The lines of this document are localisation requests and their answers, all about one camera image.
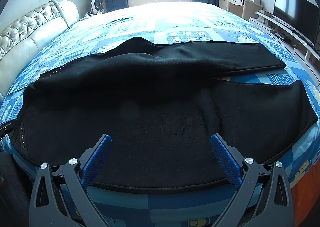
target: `cable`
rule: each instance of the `cable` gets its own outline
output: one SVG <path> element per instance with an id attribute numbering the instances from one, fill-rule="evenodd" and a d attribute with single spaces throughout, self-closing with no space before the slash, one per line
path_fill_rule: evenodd
<path id="1" fill-rule="evenodd" d="M 97 9 L 99 9 L 98 6 L 95 5 L 95 7 L 96 7 Z M 102 11 L 103 11 L 103 6 L 102 6 L 102 10 L 98 10 L 98 12 L 102 12 Z"/>
<path id="2" fill-rule="evenodd" d="M 290 41 L 290 37 L 291 37 L 291 35 L 292 35 L 293 33 L 294 33 L 294 32 L 291 32 L 291 33 L 290 33 L 289 38 L 288 38 L 288 41 Z M 298 43 L 298 44 L 295 44 L 295 45 L 291 45 L 291 44 L 290 44 L 290 45 L 291 45 L 291 46 L 297 46 L 297 45 L 301 45 L 301 44 L 310 46 L 310 45 L 307 44 L 307 43 Z M 319 53 L 320 50 L 319 50 L 319 49 L 316 49 L 316 44 L 320 45 L 318 42 L 316 42 L 314 46 L 311 46 L 311 48 L 312 48 L 314 51 L 316 51 L 317 53 Z"/>

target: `bed sheet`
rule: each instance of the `bed sheet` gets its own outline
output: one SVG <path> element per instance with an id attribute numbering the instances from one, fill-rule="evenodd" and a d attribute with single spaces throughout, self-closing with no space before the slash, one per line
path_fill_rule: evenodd
<path id="1" fill-rule="evenodd" d="M 287 67 L 267 73 L 221 79 L 273 85 L 288 85 L 301 80 L 319 118 L 319 91 L 308 73 L 281 44 L 249 22 L 216 6 L 204 3 L 172 2 L 147 4 L 96 15 L 68 28 L 62 35 L 47 44 L 20 72 L 1 105 L 0 123 L 17 117 L 22 107 L 24 89 L 28 84 L 36 81 L 40 74 L 75 58 L 104 53 L 135 36 L 143 37 L 156 44 L 196 40 L 260 42 L 283 60 Z M 1 145 L 5 151 L 13 154 L 19 166 L 31 179 L 34 179 L 38 168 L 25 161 L 14 150 L 8 136 L 2 138 Z M 285 167 L 291 187 L 316 163 L 319 156 L 320 123 L 318 119 L 317 123 L 312 125 L 279 159 Z M 116 227 L 205 226 L 218 217 L 234 190 L 234 186 L 224 185 L 182 194 L 140 195 L 95 187 L 88 188 L 93 201 L 109 224 Z"/>

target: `metal studs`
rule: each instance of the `metal studs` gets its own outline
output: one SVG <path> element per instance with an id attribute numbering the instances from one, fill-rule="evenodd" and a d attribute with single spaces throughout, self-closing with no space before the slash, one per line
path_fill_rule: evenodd
<path id="1" fill-rule="evenodd" d="M 277 166 L 277 167 L 282 167 L 282 163 L 281 163 L 280 161 L 277 161 L 277 162 L 276 162 L 276 166 Z"/>
<path id="2" fill-rule="evenodd" d="M 76 159 L 76 158 L 72 158 L 72 159 L 69 160 L 69 164 L 70 164 L 70 165 L 74 165 L 74 164 L 76 164 L 77 162 L 78 162 L 78 159 Z"/>
<path id="3" fill-rule="evenodd" d="M 43 163 L 43 164 L 40 166 L 41 169 L 46 169 L 47 167 L 48 167 L 48 164 L 47 164 L 47 163 Z"/>
<path id="4" fill-rule="evenodd" d="M 252 158 L 245 158 L 244 160 L 248 164 L 253 164 L 253 159 Z"/>

